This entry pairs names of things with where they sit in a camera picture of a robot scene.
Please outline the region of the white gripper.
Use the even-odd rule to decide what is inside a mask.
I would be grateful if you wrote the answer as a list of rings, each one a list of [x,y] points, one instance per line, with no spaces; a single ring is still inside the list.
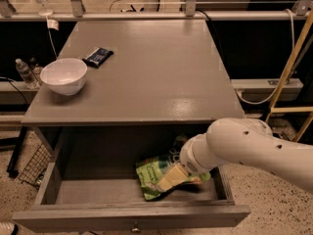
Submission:
[[[226,161],[212,153],[206,135],[199,134],[183,145],[180,152],[180,164],[171,166],[157,182],[156,188],[160,192],[166,192],[185,182],[189,177],[189,173],[207,173],[226,163]]]

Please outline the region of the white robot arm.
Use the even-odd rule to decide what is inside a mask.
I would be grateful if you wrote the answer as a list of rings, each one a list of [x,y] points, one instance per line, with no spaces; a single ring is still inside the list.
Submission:
[[[275,137],[260,119],[231,117],[216,120],[206,133],[189,139],[179,162],[166,171],[156,188],[166,192],[191,174],[227,163],[263,169],[313,193],[313,146]]]

